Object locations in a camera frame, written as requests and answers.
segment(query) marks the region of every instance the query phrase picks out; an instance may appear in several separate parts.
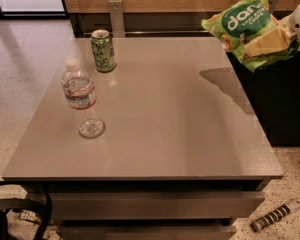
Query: speckled terrazzo floor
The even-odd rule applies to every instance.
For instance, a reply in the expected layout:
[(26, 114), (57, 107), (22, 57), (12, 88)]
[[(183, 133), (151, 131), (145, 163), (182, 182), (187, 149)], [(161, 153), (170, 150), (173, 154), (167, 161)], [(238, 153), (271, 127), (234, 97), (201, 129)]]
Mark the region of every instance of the speckled terrazzo floor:
[[(72, 40), (68, 20), (0, 21), (0, 175)], [(249, 227), (251, 221), (289, 199), (300, 198), (300, 147), (274, 147), (274, 152), (285, 176), (264, 189), (266, 200), (249, 218), (234, 222), (238, 232), (231, 240), (300, 239), (300, 210), (260, 233)], [(11, 194), (22, 196), (22, 191), (18, 188), (0, 191), (0, 196)], [(10, 222), (11, 232), (20, 239), (31, 239), (33, 225), (14, 216), (10, 216)], [(59, 239), (53, 226), (46, 238)]]

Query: green can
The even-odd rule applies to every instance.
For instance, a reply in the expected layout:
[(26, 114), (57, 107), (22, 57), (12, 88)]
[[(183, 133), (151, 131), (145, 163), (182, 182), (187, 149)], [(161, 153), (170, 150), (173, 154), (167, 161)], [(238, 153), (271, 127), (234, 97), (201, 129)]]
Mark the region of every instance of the green can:
[(104, 29), (93, 31), (91, 46), (97, 70), (103, 73), (112, 71), (116, 63), (110, 33)]

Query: drawer front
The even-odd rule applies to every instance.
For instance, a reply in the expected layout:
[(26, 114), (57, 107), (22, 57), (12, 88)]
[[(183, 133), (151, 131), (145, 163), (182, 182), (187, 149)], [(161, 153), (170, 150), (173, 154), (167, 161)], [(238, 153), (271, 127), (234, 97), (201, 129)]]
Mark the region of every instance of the drawer front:
[(226, 240), (236, 232), (232, 226), (207, 225), (200, 223), (176, 222), (147, 222), (142, 225), (116, 224), (95, 225), (95, 226), (62, 226), (58, 234), (64, 240)]
[(53, 218), (147, 220), (248, 217), (264, 200), (261, 192), (55, 193)]

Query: table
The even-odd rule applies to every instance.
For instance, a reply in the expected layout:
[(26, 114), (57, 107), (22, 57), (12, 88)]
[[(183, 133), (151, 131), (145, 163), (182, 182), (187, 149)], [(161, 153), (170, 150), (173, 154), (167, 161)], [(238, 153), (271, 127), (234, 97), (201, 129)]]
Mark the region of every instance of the table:
[(103, 135), (79, 136), (60, 67), (3, 178), (48, 184), (65, 239), (80, 234), (69, 221), (87, 220), (98, 227), (82, 234), (109, 239), (228, 239), (230, 219), (249, 216), (283, 171), (220, 42), (113, 41), (110, 73), (96, 71), (89, 39), (67, 55), (93, 75)]

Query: clear water bottle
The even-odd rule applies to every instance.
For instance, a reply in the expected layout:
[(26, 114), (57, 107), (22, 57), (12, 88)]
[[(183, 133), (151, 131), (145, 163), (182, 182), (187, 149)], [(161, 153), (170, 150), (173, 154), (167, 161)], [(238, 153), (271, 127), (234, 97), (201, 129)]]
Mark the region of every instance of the clear water bottle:
[(99, 114), (93, 79), (75, 58), (67, 59), (65, 68), (61, 84), (79, 133), (84, 138), (96, 138), (104, 132), (105, 124)]

